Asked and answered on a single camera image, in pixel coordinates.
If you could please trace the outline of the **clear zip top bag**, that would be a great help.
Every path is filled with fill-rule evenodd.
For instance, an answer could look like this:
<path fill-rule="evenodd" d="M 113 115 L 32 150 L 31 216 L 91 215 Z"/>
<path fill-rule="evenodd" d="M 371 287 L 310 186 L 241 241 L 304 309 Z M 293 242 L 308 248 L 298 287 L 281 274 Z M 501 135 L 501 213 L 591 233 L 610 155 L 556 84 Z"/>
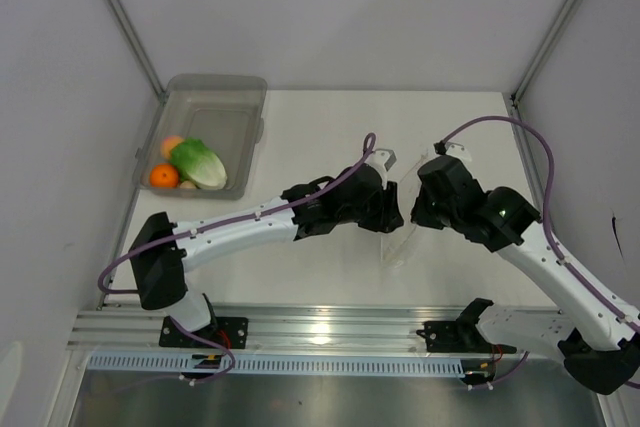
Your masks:
<path fill-rule="evenodd" d="M 381 239 L 381 266 L 385 269 L 400 268 L 408 262 L 416 250 L 418 227 L 411 222 L 411 210 L 419 192 L 417 172 L 433 157 L 430 148 L 424 150 L 398 181 L 398 206 L 404 226 Z"/>

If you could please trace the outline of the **green plastic lettuce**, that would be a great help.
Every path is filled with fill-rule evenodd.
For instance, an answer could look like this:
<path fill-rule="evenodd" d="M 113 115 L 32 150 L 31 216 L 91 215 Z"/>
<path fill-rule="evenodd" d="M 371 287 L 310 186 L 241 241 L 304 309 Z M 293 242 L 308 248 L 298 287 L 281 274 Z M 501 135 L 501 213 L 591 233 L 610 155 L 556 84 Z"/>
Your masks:
<path fill-rule="evenodd" d="M 170 151 L 170 162 L 180 175 L 198 188 L 221 190 L 228 176 L 219 156 L 202 140 L 186 138 Z"/>

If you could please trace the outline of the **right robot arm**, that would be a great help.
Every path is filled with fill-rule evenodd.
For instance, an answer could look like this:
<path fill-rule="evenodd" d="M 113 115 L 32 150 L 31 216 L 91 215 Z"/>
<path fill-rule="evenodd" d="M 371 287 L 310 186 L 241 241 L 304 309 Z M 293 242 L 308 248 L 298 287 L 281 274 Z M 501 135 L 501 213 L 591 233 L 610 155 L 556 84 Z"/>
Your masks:
<path fill-rule="evenodd" d="M 455 321 L 468 350 L 507 346 L 561 364 L 587 389 L 610 395 L 639 369 L 639 310 L 580 261 L 565 257 L 539 211 L 509 187 L 481 188 L 464 163 L 441 155 L 422 165 L 413 224 L 450 228 L 524 273 L 559 308 L 553 318 L 474 299 Z"/>

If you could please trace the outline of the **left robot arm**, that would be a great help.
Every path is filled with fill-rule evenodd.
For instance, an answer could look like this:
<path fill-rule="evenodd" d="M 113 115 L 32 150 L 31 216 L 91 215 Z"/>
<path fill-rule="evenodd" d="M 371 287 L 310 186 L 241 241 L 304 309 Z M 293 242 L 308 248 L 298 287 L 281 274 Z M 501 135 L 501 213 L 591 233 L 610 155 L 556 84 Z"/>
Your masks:
<path fill-rule="evenodd" d="M 192 345 L 204 347 L 217 322 L 207 296 L 188 285 L 188 272 L 248 248 L 328 235 L 339 225 L 383 234 L 403 226 L 398 185 L 384 171 L 363 164 L 344 175 L 297 184 L 237 216 L 173 222 L 165 212 L 151 215 L 129 249 L 141 307 L 177 321 Z"/>

